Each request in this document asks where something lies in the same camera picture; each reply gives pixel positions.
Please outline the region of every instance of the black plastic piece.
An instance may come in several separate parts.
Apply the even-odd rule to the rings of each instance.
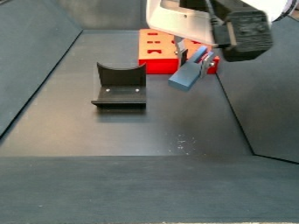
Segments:
[[[215,43],[227,61],[254,60],[272,47],[267,14],[240,0],[181,0],[180,6],[210,13]]]
[[[263,11],[242,11],[228,14],[231,47],[222,53],[227,61],[254,60],[274,44],[267,15]]]
[[[145,108],[145,64],[113,69],[97,63],[101,88],[91,103],[101,109]]]

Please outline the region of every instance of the black holder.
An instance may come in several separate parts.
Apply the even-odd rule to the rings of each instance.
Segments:
[[[101,88],[91,103],[101,109],[145,108],[145,64],[113,69],[97,63]]]

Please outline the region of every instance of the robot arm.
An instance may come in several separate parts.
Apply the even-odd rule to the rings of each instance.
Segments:
[[[147,0],[147,23],[159,31],[220,47],[228,61],[252,60],[272,45],[271,23],[298,1]]]

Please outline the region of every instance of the gray floor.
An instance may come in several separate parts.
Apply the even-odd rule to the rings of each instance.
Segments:
[[[91,104],[96,62],[136,52],[136,31],[80,36],[0,142],[0,223],[298,222],[299,166],[251,155],[216,76],[148,75],[144,113]]]
[[[298,222],[299,166],[262,157],[0,157],[1,223]]]
[[[0,142],[0,156],[251,155],[215,75],[147,77],[147,110],[100,113],[96,63],[133,67],[137,31],[85,31]]]

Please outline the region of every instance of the gray surface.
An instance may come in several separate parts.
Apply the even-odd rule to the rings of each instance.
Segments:
[[[99,113],[96,63],[135,67],[137,31],[91,31],[75,46],[0,143],[0,156],[250,155],[214,75],[188,93],[147,77],[144,113]]]
[[[1,223],[299,221],[299,166],[262,157],[5,157],[0,173]]]
[[[145,0],[56,0],[85,30],[145,27]]]
[[[299,23],[287,17],[272,31],[274,48],[222,63],[219,77],[254,152],[299,162]]]
[[[41,85],[80,28],[49,0],[0,7],[0,136]]]

